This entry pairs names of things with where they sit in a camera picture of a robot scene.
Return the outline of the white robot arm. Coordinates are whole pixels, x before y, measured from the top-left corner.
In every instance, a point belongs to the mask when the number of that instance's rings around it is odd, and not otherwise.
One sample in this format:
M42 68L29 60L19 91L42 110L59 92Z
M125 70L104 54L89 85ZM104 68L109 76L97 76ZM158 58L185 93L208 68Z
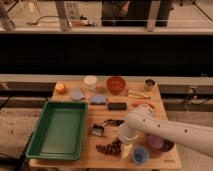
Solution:
M154 117L153 109L141 104L124 116L118 137L132 144L141 132L159 136L197 152L213 157L213 127L193 125Z

